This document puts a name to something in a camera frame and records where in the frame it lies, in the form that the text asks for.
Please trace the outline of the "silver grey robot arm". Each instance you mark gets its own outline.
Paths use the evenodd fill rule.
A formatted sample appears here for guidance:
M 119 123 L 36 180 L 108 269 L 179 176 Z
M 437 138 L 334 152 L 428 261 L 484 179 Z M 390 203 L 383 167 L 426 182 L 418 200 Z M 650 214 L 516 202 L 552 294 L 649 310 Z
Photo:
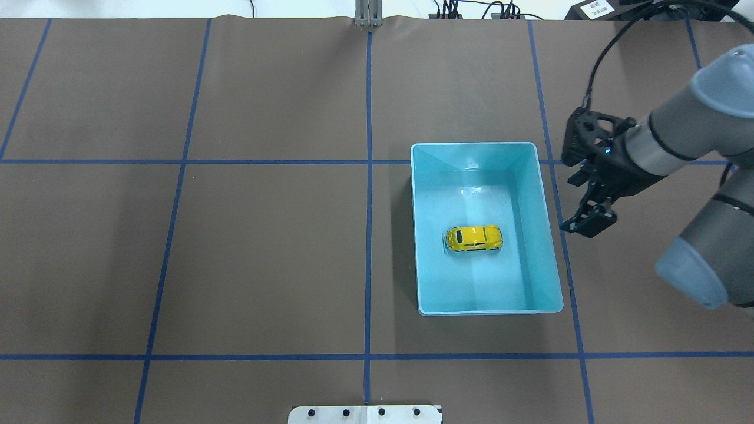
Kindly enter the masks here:
M 738 45 L 700 68 L 689 83 L 643 118 L 591 107 L 592 89 L 569 116 L 561 161 L 584 186 L 562 231 L 594 238 L 617 222 L 614 203 L 675 172 L 723 166 L 709 200 L 656 263 L 656 274 L 708 309 L 752 312 L 752 44 Z

